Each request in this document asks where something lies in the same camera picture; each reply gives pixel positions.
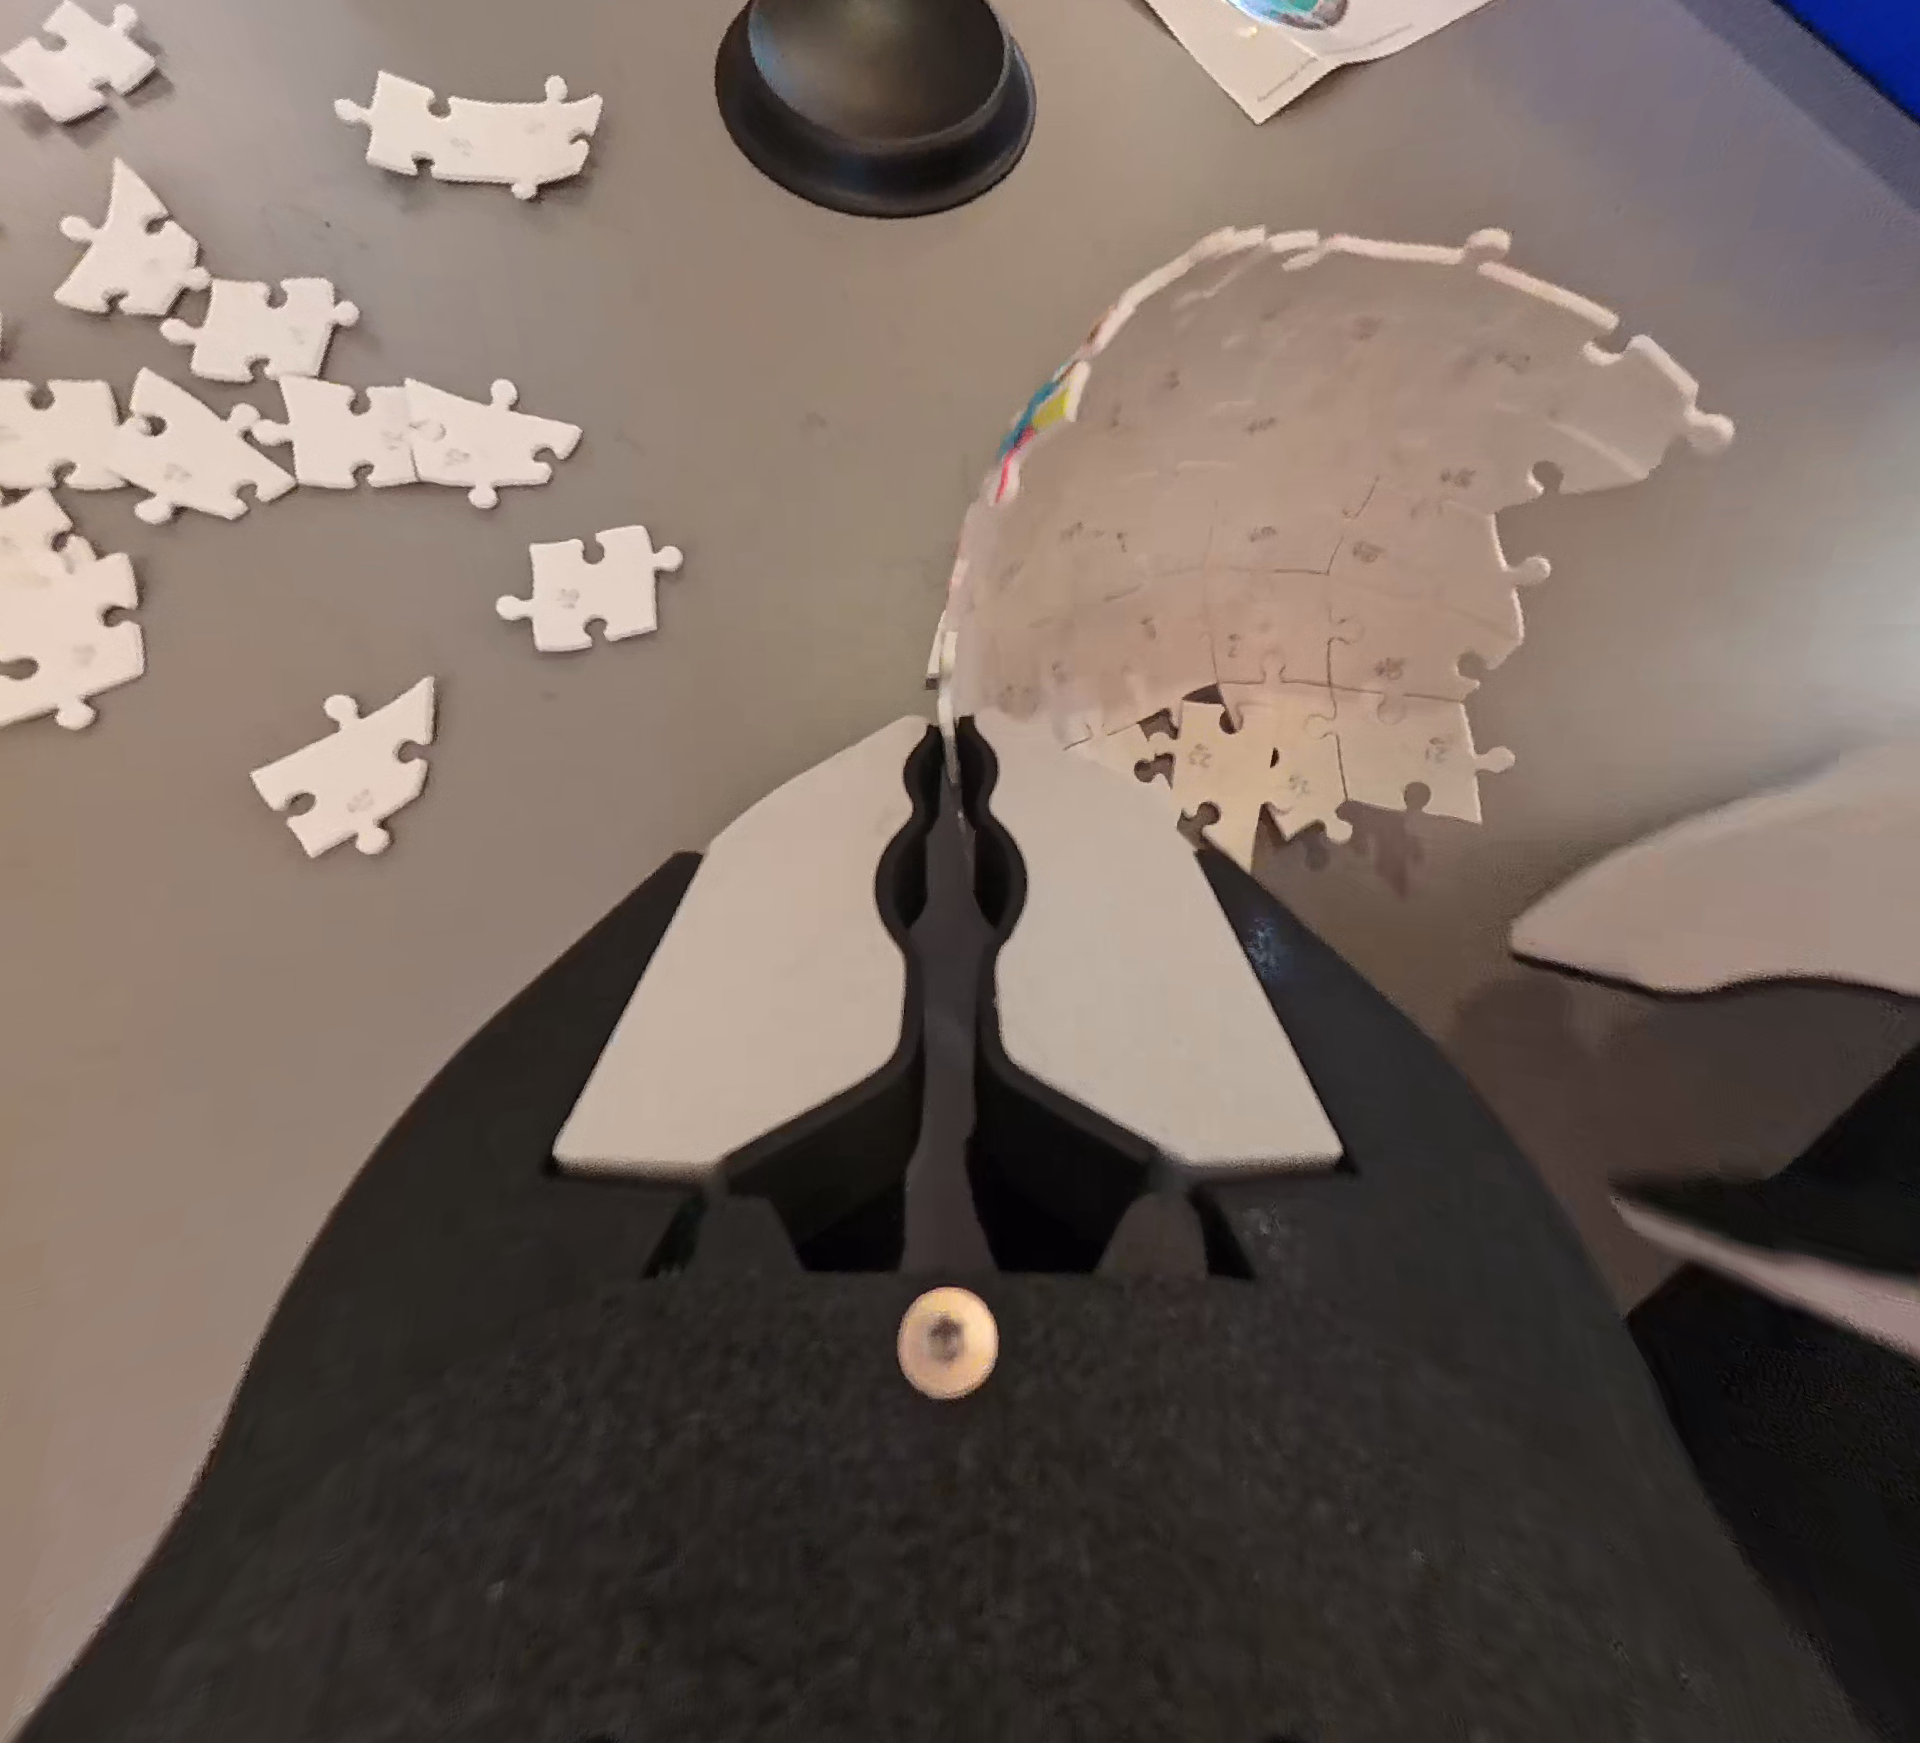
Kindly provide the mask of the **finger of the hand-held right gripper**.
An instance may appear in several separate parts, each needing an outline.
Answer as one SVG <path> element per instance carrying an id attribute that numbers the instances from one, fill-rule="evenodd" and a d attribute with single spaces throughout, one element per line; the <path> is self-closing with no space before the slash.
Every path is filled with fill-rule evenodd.
<path id="1" fill-rule="evenodd" d="M 1509 949 L 1660 998 L 1920 998 L 1920 750 L 1868 749 L 1623 843 L 1525 907 Z"/>
<path id="2" fill-rule="evenodd" d="M 1920 1190 L 1898 1177 L 1618 1177 L 1618 1218 L 1772 1305 L 1920 1349 Z"/>

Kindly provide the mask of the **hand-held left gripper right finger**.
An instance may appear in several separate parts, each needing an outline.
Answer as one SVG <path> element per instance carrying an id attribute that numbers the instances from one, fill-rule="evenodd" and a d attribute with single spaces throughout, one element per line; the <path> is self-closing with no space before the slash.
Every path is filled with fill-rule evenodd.
<path id="1" fill-rule="evenodd" d="M 991 965 L 978 1138 L 1022 1190 L 1325 1175 L 1346 1148 L 1159 789 L 962 718 Z"/>

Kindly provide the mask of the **scatter of white puzzle pieces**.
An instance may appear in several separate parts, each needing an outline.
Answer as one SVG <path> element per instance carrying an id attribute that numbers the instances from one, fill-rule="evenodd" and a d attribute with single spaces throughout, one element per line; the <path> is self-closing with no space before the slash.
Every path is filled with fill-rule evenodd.
<path id="1" fill-rule="evenodd" d="M 63 0 L 40 33 L 5 46 L 5 110 L 81 126 L 154 77 L 139 8 L 97 20 Z M 368 171 L 426 171 L 515 200 L 583 179 L 606 120 L 606 97 L 574 97 L 558 77 L 541 97 L 497 104 L 440 97 L 384 71 L 362 104 L 335 97 L 328 110 L 362 129 Z M 552 466 L 583 444 L 583 429 L 520 411 L 515 383 L 491 383 L 487 398 L 426 383 L 328 383 L 328 334 L 357 325 L 357 305 L 319 272 L 211 281 L 198 237 L 123 158 L 107 167 L 104 215 L 63 215 L 63 237 L 81 243 L 81 262 L 56 285 L 56 310 L 154 318 L 190 351 L 195 383 L 271 383 L 278 415 L 252 398 L 214 411 L 154 366 L 139 372 L 123 405 L 107 383 L 5 374 L 5 724 L 89 727 L 97 696 L 151 673 L 132 622 L 139 569 L 123 552 L 89 552 L 63 490 L 132 490 L 140 523 L 180 513 L 238 523 L 290 490 L 393 486 L 460 490 L 491 513 L 501 490 L 552 486 Z M 677 569 L 684 552 L 643 523 L 535 539 L 531 595 L 497 600 L 497 614 L 531 625 L 541 653 L 631 644 L 662 625 L 662 577 Z M 346 843 L 384 856 L 393 816 L 426 789 L 440 677 L 418 677 L 377 711 L 328 696 L 323 724 L 328 733 L 311 749 L 252 771 L 252 794 L 285 816 L 305 859 Z"/>

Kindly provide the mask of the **partly built puzzle ball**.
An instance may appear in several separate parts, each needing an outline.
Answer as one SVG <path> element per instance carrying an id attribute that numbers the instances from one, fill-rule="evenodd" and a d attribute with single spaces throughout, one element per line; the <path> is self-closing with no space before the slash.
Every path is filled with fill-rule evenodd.
<path id="1" fill-rule="evenodd" d="M 1716 456 L 1730 415 L 1595 299 L 1454 243 L 1220 226 L 1007 429 L 931 653 L 940 727 L 1029 724 L 1251 865 L 1350 809 L 1479 823 L 1469 696 L 1519 651 L 1496 516 Z"/>

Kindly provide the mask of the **black round ball stand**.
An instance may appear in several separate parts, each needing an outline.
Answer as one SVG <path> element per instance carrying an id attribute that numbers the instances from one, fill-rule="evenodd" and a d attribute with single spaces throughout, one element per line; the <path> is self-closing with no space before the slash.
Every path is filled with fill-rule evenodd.
<path id="1" fill-rule="evenodd" d="M 991 0 L 746 0 L 710 97 L 750 171 L 880 221 L 974 205 L 1035 129 L 1035 81 Z"/>

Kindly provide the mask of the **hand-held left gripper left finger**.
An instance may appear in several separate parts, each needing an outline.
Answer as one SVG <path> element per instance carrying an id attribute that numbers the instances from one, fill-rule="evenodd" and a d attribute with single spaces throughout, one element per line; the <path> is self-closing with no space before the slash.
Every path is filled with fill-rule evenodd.
<path id="1" fill-rule="evenodd" d="M 940 771 L 940 727 L 893 718 L 708 843 L 552 1138 L 565 1175 L 746 1183 L 807 1116 L 905 1076 Z"/>

